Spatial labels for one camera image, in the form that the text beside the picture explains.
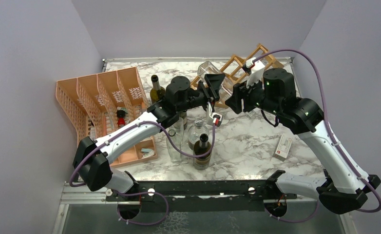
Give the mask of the dark wine bottle front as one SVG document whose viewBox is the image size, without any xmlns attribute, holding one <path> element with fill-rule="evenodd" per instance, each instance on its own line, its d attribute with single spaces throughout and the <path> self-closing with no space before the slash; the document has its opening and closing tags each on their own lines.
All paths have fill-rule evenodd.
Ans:
<svg viewBox="0 0 381 234">
<path fill-rule="evenodd" d="M 207 134 L 202 134 L 195 142 L 193 153 L 198 156 L 193 159 L 193 166 L 197 170 L 208 168 L 211 158 L 211 142 Z"/>
</svg>

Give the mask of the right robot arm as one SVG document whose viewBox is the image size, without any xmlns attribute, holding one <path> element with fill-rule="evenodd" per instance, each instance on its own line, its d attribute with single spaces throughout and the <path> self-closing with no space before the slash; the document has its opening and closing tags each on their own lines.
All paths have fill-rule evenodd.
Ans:
<svg viewBox="0 0 381 234">
<path fill-rule="evenodd" d="M 294 76 L 285 69 L 269 69 L 253 85 L 235 84 L 226 105 L 237 114 L 259 108 L 275 115 L 281 125 L 312 150 L 324 167 L 324 177 L 320 178 L 276 171 L 265 185 L 269 197 L 296 194 L 313 198 L 340 215 L 361 211 L 367 194 L 380 185 L 380 178 L 364 172 L 339 144 L 319 105 L 296 95 Z"/>
</svg>

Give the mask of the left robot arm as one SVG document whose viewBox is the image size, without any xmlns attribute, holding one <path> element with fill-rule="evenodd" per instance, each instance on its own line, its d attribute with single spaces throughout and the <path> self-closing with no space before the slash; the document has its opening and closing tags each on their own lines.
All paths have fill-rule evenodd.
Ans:
<svg viewBox="0 0 381 234">
<path fill-rule="evenodd" d="M 213 129 L 220 126 L 222 116 L 214 112 L 214 104 L 219 100 L 219 89 L 225 74 L 206 74 L 196 90 L 190 87 L 187 77 L 176 76 L 166 87 L 165 95 L 152 104 L 147 111 L 121 129 L 92 140 L 83 138 L 77 147 L 73 161 L 74 171 L 70 186 L 86 185 L 94 192 L 101 188 L 118 191 L 125 200 L 135 198 L 137 187 L 128 172 L 113 172 L 110 164 L 122 153 L 142 140 L 160 132 L 166 132 L 179 120 L 180 113 L 196 107 L 203 107 L 207 122 Z M 80 176 L 81 184 L 74 179 Z"/>
</svg>

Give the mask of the clear tall glass bottle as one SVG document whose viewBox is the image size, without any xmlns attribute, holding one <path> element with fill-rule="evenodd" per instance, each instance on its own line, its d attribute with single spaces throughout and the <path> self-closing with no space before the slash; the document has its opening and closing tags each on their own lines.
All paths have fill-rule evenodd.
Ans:
<svg viewBox="0 0 381 234">
<path fill-rule="evenodd" d="M 183 134 L 184 132 L 184 120 L 182 117 L 179 117 L 178 121 L 172 125 L 172 128 L 176 131 L 177 134 Z"/>
</svg>

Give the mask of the clear square glass bottle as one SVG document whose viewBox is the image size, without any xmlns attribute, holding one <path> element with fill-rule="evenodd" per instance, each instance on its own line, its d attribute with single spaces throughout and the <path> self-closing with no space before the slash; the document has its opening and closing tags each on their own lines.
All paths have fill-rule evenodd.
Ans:
<svg viewBox="0 0 381 234">
<path fill-rule="evenodd" d="M 231 97 L 234 83 L 210 61 L 206 61 L 198 67 L 197 75 L 203 82 L 209 82 L 211 87 L 218 91 L 222 102 Z"/>
</svg>

